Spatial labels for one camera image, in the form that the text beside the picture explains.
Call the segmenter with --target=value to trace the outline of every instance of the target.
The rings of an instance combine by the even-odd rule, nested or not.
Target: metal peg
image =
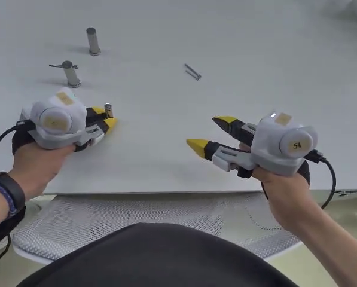
[[[81,85],[81,81],[77,78],[76,71],[73,68],[71,61],[64,61],[62,63],[66,79],[68,80],[68,86],[71,88],[78,88]]]
[[[99,41],[97,40],[96,29],[93,27],[89,27],[87,29],[87,36],[89,42],[89,54],[92,56],[98,56],[101,53],[99,48]]]
[[[49,65],[49,67],[52,67],[52,68],[62,68],[63,65]],[[78,69],[78,66],[77,65],[73,65],[72,66],[74,69]]]
[[[110,103],[106,103],[104,106],[105,114],[107,118],[113,118],[113,110],[112,105]]]

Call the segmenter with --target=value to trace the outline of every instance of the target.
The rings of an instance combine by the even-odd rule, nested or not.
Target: wristwatch
[[[20,185],[6,172],[0,172],[0,193],[6,199],[10,211],[8,217],[20,212],[25,206],[25,195]]]

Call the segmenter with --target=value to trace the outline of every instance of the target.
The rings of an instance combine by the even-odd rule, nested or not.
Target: human hand
[[[61,149],[42,149],[37,143],[20,147],[8,173],[23,189],[26,200],[39,196],[58,174],[75,145]]]
[[[250,150],[242,143],[239,148]],[[320,210],[311,196],[308,182],[299,173],[281,176],[257,167],[252,176],[262,182],[271,212],[284,229],[294,233],[310,212]]]

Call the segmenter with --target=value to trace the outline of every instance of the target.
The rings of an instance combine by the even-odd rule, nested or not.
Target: white table
[[[256,123],[275,108],[315,126],[338,188],[357,188],[357,21],[330,2],[0,0],[0,133],[23,105],[65,85],[48,65],[70,60],[76,95],[87,106],[112,103],[120,120],[68,160],[48,193],[259,190],[198,158],[185,139],[237,146],[211,118]],[[88,54],[89,26],[98,57]],[[12,160],[6,139],[0,170]],[[330,186],[327,168],[312,165],[312,188]]]

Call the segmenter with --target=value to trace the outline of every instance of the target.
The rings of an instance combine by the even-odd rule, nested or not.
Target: small metal rod
[[[200,74],[198,74],[191,66],[189,66],[188,64],[185,64],[185,67],[188,68],[192,73],[194,73],[195,75],[197,75],[198,80],[200,78],[202,78],[202,76]]]
[[[89,54],[92,56],[98,56],[101,53],[99,48],[99,41],[97,40],[96,29],[93,27],[89,27],[87,29],[87,36],[89,42]]]
[[[199,81],[200,80],[200,78],[201,77],[199,77],[199,76],[197,76],[197,75],[194,75],[194,74],[192,74],[190,71],[188,71],[188,70],[185,70],[185,72],[186,73],[188,73],[189,75],[191,75],[194,79],[196,79],[197,81]]]
[[[66,79],[68,81],[68,86],[70,88],[78,88],[81,85],[81,81],[77,78],[75,69],[71,61],[64,61],[62,63]]]
[[[113,118],[112,105],[110,103],[106,103],[104,109],[105,109],[106,118]]]
[[[49,67],[52,67],[52,68],[62,68],[63,65],[49,65]],[[78,66],[77,66],[77,65],[73,65],[72,68],[78,69]]]

